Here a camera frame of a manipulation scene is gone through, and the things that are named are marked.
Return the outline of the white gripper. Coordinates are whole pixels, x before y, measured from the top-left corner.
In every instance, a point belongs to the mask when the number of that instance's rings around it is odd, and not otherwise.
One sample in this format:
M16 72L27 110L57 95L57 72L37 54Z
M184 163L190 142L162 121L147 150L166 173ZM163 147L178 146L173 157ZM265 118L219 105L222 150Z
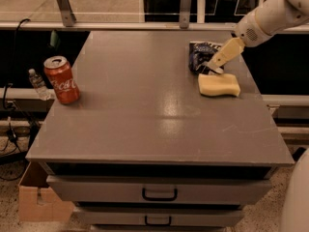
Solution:
M271 39L265 33L256 19L256 13L250 12L244 16L235 27L238 38L231 38L211 57L207 67L214 73L223 74L222 67L242 54L244 47L255 47Z

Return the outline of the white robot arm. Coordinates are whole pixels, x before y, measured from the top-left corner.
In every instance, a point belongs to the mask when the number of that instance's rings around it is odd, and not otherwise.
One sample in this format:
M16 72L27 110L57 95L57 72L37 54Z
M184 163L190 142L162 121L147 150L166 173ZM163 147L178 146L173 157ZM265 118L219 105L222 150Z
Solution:
M222 74L221 67L242 54L246 47L265 43L287 28L309 19L309 0L266 0L236 25L235 37L228 40L208 61L207 67Z

